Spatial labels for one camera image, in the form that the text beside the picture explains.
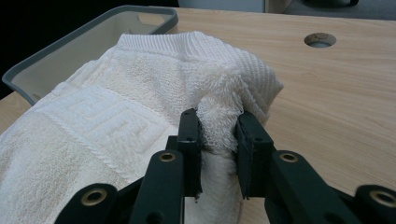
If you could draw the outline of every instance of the screw hole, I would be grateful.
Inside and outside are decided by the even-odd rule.
[[[176,158],[176,155],[173,153],[163,153],[160,155],[161,161],[173,161]]]
[[[106,197],[105,189],[91,189],[82,196],[81,203],[85,206],[94,206],[101,203]]]
[[[152,212],[148,214],[146,222],[148,224],[159,224],[163,221],[163,215],[159,212]]]
[[[331,223],[331,224],[344,224],[345,221],[340,218],[339,216],[337,216],[334,213],[326,213],[324,215],[324,218],[326,219],[327,223]]]
[[[298,158],[291,153],[282,153],[280,154],[280,159],[287,162],[297,162]]]
[[[396,197],[385,191],[372,190],[370,191],[370,197],[377,203],[380,203],[387,207],[396,207]]]
[[[306,36],[304,42],[309,47],[321,49],[334,45],[337,39],[333,35],[316,33]]]

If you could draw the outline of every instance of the dark floor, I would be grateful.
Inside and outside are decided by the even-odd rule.
[[[348,0],[292,0],[285,14],[396,21],[395,0],[360,0],[351,7]]]

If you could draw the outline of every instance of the terry cloth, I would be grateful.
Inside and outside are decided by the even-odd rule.
[[[0,136],[0,223],[53,223],[80,189],[136,181],[189,108],[203,126],[204,193],[186,200],[186,223],[236,223],[237,117],[264,124],[281,89],[260,59],[214,37],[123,35]]]

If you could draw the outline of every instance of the plastic bin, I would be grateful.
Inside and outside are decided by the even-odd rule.
[[[116,7],[10,68],[3,82],[31,105],[96,60],[125,33],[165,34],[176,28],[176,11],[166,7]]]

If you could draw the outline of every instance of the wooden table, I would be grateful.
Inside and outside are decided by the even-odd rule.
[[[180,32],[213,35],[276,71],[285,88],[265,128],[277,149],[300,153],[348,194],[366,184],[396,189],[396,21],[182,8],[177,15]],[[337,41],[308,47],[313,33]],[[0,132],[28,107],[16,93],[2,100]],[[245,202],[241,223],[261,219],[262,199]]]

